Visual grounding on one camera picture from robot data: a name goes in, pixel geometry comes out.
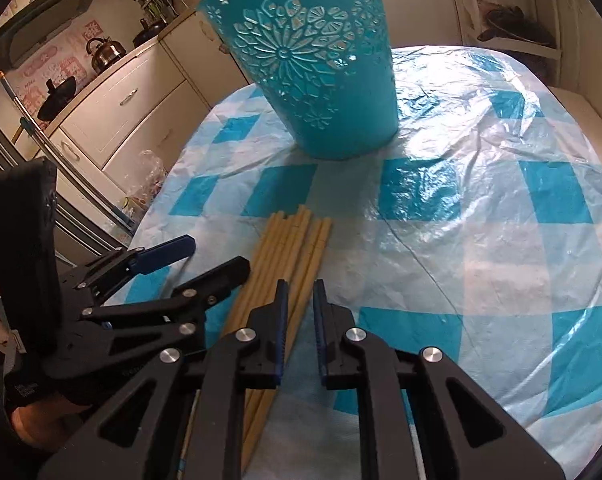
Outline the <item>left hand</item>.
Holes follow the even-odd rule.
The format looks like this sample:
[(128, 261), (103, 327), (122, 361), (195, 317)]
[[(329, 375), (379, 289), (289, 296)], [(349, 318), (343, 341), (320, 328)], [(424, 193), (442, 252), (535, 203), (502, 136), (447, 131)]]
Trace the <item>left hand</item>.
[(83, 424), (80, 414), (91, 405), (70, 402), (60, 394), (15, 408), (10, 423), (16, 435), (32, 446), (56, 452)]

